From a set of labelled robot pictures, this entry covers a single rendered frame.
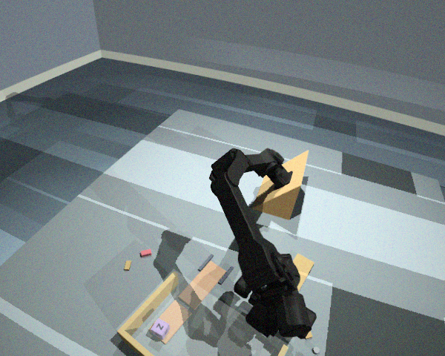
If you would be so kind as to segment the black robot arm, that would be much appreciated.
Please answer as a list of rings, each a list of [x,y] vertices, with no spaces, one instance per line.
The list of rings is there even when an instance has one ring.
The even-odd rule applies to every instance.
[[[268,176],[277,190],[291,181],[293,171],[283,166],[284,158],[267,148],[245,155],[232,148],[211,167],[211,190],[218,198],[239,246],[238,262],[247,286],[257,301],[246,322],[266,337],[296,337],[312,330],[304,297],[298,292],[300,273],[290,254],[281,254],[263,238],[238,187],[246,172]],[[266,290],[262,287],[267,285]]]

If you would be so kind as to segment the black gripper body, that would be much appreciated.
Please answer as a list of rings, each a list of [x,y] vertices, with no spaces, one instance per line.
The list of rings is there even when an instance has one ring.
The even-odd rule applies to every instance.
[[[266,285],[266,287],[263,286],[262,290],[264,291],[264,290],[266,290],[266,289],[267,289],[267,285]],[[239,279],[239,280],[236,282],[236,284],[234,285],[234,291],[235,291],[239,296],[241,296],[242,298],[247,298],[248,295],[250,294],[251,289],[250,289],[249,286],[247,286],[247,284],[245,283],[245,281],[244,281],[244,279],[243,279],[243,276],[241,276],[240,279]],[[254,295],[253,292],[252,292],[252,294],[251,294],[250,297],[251,297],[250,299],[251,299],[253,302],[256,302],[256,301],[257,301],[257,296]],[[307,307],[306,307],[306,308],[307,308]],[[310,325],[313,326],[315,320],[317,319],[316,313],[314,313],[312,310],[310,310],[310,309],[308,309],[308,308],[307,308],[307,313],[308,313],[308,316],[309,316]],[[299,337],[300,339],[303,339],[303,338],[306,338],[307,334],[308,334],[308,333],[303,334],[303,335],[301,335],[301,336],[297,336],[297,337]]]

